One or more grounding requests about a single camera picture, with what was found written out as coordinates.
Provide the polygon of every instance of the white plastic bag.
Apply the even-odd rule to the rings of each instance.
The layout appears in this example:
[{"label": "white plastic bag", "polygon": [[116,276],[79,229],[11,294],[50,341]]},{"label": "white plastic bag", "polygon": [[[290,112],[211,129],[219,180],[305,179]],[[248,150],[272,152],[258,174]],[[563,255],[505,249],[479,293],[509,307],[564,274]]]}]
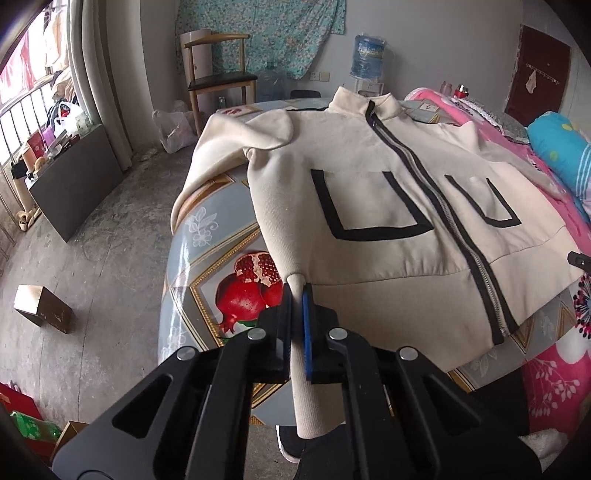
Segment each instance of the white plastic bag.
[{"label": "white plastic bag", "polygon": [[69,111],[69,114],[68,116],[58,116],[54,120],[54,135],[57,137],[62,132],[62,130],[66,130],[70,135],[76,135],[77,133],[83,135],[85,132],[79,132],[77,124],[77,118],[79,116],[86,116],[86,113],[82,107],[80,105],[76,105],[75,103],[60,102],[57,105],[59,112],[62,110],[62,105],[66,107],[65,110],[66,112]]},{"label": "white plastic bag", "polygon": [[[180,109],[184,102],[177,100],[174,103],[174,108]],[[158,137],[160,143],[167,153],[174,153],[183,147],[197,143],[199,138],[194,134],[194,129],[191,128],[188,115],[182,111],[177,112],[163,112],[162,110],[155,110],[152,114],[152,119],[158,127]]]},{"label": "white plastic bag", "polygon": [[173,102],[173,112],[188,112],[189,107],[182,100],[175,100]]}]

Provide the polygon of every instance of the blue water bottle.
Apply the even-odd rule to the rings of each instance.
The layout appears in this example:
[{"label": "blue water bottle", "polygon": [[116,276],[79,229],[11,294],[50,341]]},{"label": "blue water bottle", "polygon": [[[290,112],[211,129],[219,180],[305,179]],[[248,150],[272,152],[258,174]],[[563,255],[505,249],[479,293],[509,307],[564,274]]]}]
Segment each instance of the blue water bottle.
[{"label": "blue water bottle", "polygon": [[385,40],[381,38],[369,37],[363,34],[357,35],[355,37],[351,76],[363,80],[378,80],[382,76],[385,45]]}]

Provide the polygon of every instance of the blue pillow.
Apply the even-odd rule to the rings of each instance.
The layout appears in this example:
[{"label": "blue pillow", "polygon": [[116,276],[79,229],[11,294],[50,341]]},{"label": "blue pillow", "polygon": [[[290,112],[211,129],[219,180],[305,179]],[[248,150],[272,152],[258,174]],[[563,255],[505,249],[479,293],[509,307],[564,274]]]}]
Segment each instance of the blue pillow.
[{"label": "blue pillow", "polygon": [[546,112],[536,118],[527,132],[535,154],[579,200],[585,200],[591,176],[591,144],[568,118],[555,112]]}]

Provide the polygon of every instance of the black pocket trim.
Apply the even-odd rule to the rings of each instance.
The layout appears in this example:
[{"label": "black pocket trim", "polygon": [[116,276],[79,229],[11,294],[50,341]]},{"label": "black pocket trim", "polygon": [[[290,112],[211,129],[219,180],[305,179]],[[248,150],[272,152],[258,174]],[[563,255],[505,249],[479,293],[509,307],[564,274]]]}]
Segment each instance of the black pocket trim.
[{"label": "black pocket trim", "polygon": [[427,217],[423,215],[421,210],[410,199],[406,192],[400,187],[394,175],[390,171],[383,171],[382,174],[406,205],[408,211],[413,216],[416,225],[393,227],[393,226],[373,226],[368,228],[345,229],[340,221],[339,213],[336,211],[335,204],[330,196],[326,180],[324,178],[324,170],[310,170],[312,181],[324,212],[324,217],[330,228],[333,236],[339,240],[348,240],[352,242],[376,242],[381,240],[396,240],[401,238],[410,238],[421,235],[430,230],[433,230],[433,225]]},{"label": "black pocket trim", "polygon": [[492,193],[495,194],[495,197],[497,197],[497,199],[499,200],[501,205],[505,208],[505,210],[507,211],[507,213],[509,214],[509,216],[511,218],[509,218],[507,220],[495,220],[494,218],[487,217],[484,214],[484,212],[482,211],[482,209],[475,202],[475,200],[470,196],[470,194],[466,190],[464,190],[462,187],[460,187],[459,183],[456,182],[455,179],[451,175],[445,175],[445,178],[447,179],[447,181],[449,181],[449,183],[451,183],[455,188],[457,188],[458,191],[462,195],[464,195],[464,197],[466,197],[466,200],[468,200],[468,203],[470,203],[470,205],[472,205],[474,210],[477,211],[478,215],[480,215],[482,217],[482,219],[488,225],[491,225],[491,226],[494,226],[497,228],[507,228],[510,226],[521,225],[521,220],[519,220],[517,218],[517,215],[515,214],[513,209],[509,206],[507,201],[503,198],[503,195],[501,195],[501,192],[499,192],[499,190],[496,189],[496,187],[493,185],[493,183],[489,179],[486,179],[488,186],[491,188]]}]

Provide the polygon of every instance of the jacket collar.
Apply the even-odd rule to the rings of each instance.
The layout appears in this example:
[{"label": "jacket collar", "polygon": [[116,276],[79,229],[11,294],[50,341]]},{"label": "jacket collar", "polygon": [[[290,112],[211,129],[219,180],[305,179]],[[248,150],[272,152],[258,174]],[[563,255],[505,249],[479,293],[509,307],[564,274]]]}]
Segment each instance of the jacket collar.
[{"label": "jacket collar", "polygon": [[366,98],[357,93],[350,92],[343,87],[339,87],[336,91],[328,110],[329,112],[342,113],[344,115],[365,116],[365,111],[368,108],[370,100],[375,103],[374,112],[376,112],[380,120],[393,118],[402,112],[400,103],[398,103],[391,93]]}]

